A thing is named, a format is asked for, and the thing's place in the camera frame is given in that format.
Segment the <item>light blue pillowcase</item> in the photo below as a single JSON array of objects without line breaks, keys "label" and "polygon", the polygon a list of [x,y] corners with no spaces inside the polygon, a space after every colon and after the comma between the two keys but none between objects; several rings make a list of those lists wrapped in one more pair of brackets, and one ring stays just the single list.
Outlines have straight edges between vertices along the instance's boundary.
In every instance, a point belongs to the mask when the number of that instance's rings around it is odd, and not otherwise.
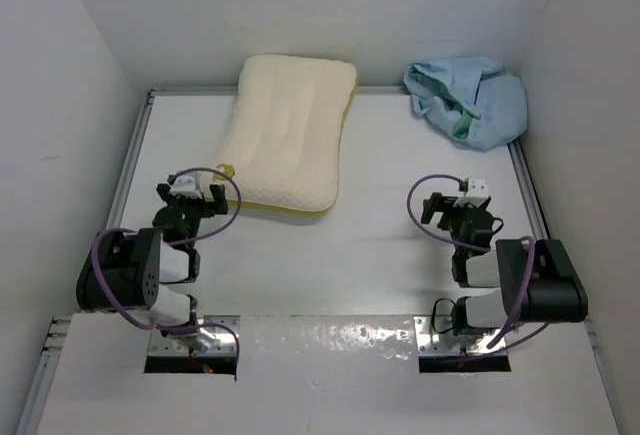
[{"label": "light blue pillowcase", "polygon": [[486,152],[505,146],[528,128],[520,79],[489,58],[412,63],[403,82],[414,114],[470,149]]}]

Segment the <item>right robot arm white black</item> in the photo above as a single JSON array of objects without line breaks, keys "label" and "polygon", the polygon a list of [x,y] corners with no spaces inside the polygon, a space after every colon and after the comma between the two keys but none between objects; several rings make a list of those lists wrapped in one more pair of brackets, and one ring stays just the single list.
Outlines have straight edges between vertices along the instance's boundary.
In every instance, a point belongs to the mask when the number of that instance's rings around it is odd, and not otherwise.
[{"label": "right robot arm white black", "polygon": [[458,337],[493,334],[493,345],[527,323],[581,323],[589,301],[563,243],[557,239],[498,239],[503,221],[479,203],[435,192],[423,201],[420,223],[439,214],[437,227],[451,236],[452,276],[462,288],[484,295],[452,303],[450,320],[434,328]]}]

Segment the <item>cream memory foam pillow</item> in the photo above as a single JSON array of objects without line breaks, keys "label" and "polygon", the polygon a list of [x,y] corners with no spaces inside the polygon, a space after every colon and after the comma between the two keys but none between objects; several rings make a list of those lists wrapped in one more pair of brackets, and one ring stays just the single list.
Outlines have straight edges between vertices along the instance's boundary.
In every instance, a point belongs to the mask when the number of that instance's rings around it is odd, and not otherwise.
[{"label": "cream memory foam pillow", "polygon": [[231,174],[232,200],[323,215],[339,193],[340,145],[357,90],[351,63],[288,55],[248,58],[228,127],[209,158]]}]

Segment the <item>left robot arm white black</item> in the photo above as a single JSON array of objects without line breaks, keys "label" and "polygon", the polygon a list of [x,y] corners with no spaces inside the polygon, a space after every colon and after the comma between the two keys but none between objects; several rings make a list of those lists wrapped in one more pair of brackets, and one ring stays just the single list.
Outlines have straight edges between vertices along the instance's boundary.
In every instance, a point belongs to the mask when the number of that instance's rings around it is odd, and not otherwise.
[{"label": "left robot arm white black", "polygon": [[158,329],[191,353],[205,354],[222,346],[221,328],[207,327],[191,295],[170,287],[193,283],[201,257],[193,240],[201,221],[228,213],[225,187],[211,184],[210,198],[190,176],[157,186],[164,202],[147,228],[112,230],[89,252],[76,284],[80,308],[115,312],[117,301],[146,329]]}]

